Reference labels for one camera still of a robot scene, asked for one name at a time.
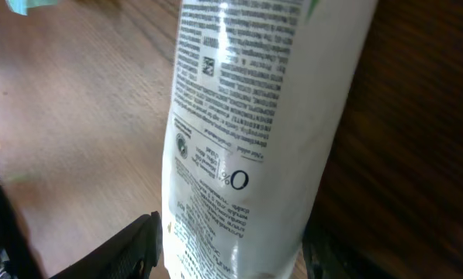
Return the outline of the teal wipes packet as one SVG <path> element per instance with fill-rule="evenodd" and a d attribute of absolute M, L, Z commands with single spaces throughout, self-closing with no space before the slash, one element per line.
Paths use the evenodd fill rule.
<path fill-rule="evenodd" d="M 6 0 L 9 9 L 21 16 L 26 16 L 29 9 L 57 3 L 58 0 Z"/>

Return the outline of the white tube with tan cap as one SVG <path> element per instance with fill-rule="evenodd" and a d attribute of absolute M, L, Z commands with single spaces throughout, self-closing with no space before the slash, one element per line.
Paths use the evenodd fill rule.
<path fill-rule="evenodd" d="M 162 160 L 173 278 L 287 278 L 376 0 L 183 0 Z"/>

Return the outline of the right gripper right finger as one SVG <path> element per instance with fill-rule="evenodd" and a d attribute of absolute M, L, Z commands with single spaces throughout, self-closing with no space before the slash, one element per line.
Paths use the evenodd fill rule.
<path fill-rule="evenodd" d="M 393 279 L 353 247 L 329 232 L 311 216 L 302 238 L 302 253 L 309 279 Z"/>

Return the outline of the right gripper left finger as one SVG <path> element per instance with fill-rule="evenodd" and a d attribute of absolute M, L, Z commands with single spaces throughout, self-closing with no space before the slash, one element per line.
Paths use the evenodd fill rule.
<path fill-rule="evenodd" d="M 158 212 L 144 214 L 53 279 L 147 279 L 162 252 Z"/>

